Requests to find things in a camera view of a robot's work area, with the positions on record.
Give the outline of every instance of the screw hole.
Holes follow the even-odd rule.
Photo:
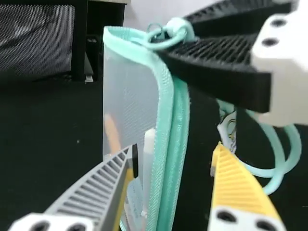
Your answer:
[[[217,218],[223,221],[227,222],[236,222],[235,216],[233,216],[231,213],[222,211],[217,214]]]
[[[272,26],[275,27],[281,27],[287,24],[287,21],[285,21],[284,19],[276,19],[274,21],[271,22]]]
[[[49,223],[47,221],[41,221],[37,224],[35,224],[31,231],[47,231],[49,228]]]
[[[69,228],[67,231],[86,231],[86,227],[81,224],[75,224],[71,228]]]
[[[267,221],[258,221],[257,227],[265,231],[276,231],[275,227]]]
[[[276,38],[267,38],[262,41],[262,44],[266,47],[272,47],[277,45],[278,43],[279,41]]]

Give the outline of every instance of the black mesh chair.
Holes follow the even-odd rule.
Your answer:
[[[87,5],[0,0],[0,83],[63,73],[84,81]]]

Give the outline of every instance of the white wall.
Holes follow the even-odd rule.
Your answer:
[[[131,0],[125,8],[124,26],[146,30],[150,23],[166,24],[219,0]]]

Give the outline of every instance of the mint green loop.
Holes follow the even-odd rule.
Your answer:
[[[158,38],[158,39],[165,39],[164,28],[163,28],[163,26],[160,25],[159,23],[150,23],[150,24],[148,25],[148,28],[146,29],[146,31],[147,31],[148,33],[150,33],[151,26],[154,26],[154,25],[158,26],[159,29],[160,29],[160,34],[157,35],[157,38]]]
[[[170,39],[159,43],[151,43],[152,38],[164,34],[165,32],[171,37]],[[166,26],[148,32],[144,39],[132,38],[130,41],[138,43],[150,50],[158,51],[172,47],[182,41],[195,40],[193,26],[188,21],[182,18],[172,18]]]
[[[247,113],[253,118],[254,112],[248,111]],[[273,172],[272,179],[269,181],[269,183],[263,187],[263,191],[266,195],[270,195],[273,192],[275,192],[284,177],[284,163],[285,163],[285,156],[284,156],[284,150],[281,145],[280,139],[275,131],[275,129],[272,126],[265,125],[265,124],[259,124],[262,130],[264,131],[265,135],[267,136],[268,140],[270,141],[271,147],[274,151],[275,155],[275,170]]]
[[[225,116],[226,114],[234,112],[235,107],[233,104],[221,100],[217,100],[217,102],[219,104],[220,116]],[[246,112],[250,115],[250,117],[255,119],[254,112],[248,110]],[[285,161],[284,150],[275,129],[269,125],[265,124],[259,124],[259,125],[264,131],[267,138],[269,139],[272,149],[274,151],[275,168],[261,169],[248,165],[244,162],[242,163],[255,176],[262,178],[272,178],[270,182],[263,188],[266,194],[271,194],[279,188],[284,174],[291,171],[299,162],[302,154],[302,143],[300,134],[298,133],[294,125],[288,125],[283,128],[290,140],[290,145],[291,145],[289,157],[287,161]]]
[[[150,50],[157,51],[157,50],[164,50],[164,49],[167,49],[169,47],[172,47],[172,46],[178,44],[179,42],[181,42],[185,39],[185,36],[187,34],[187,32],[183,29],[175,37],[172,37],[171,39],[168,39],[167,41],[159,42],[159,43],[150,43],[149,42],[153,37],[159,35],[160,33],[161,33],[161,30],[158,28],[158,29],[155,29],[155,30],[149,32],[147,34],[145,40],[142,40],[142,39],[139,39],[139,38],[132,38],[131,41],[136,42],[136,43],[138,43],[138,44],[140,44],[140,45],[142,45],[145,48],[148,48]]]

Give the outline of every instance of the yellow ribbed gripper pad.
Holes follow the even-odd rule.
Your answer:
[[[212,208],[229,206],[281,220],[257,179],[221,143],[213,151],[211,174],[213,173]]]

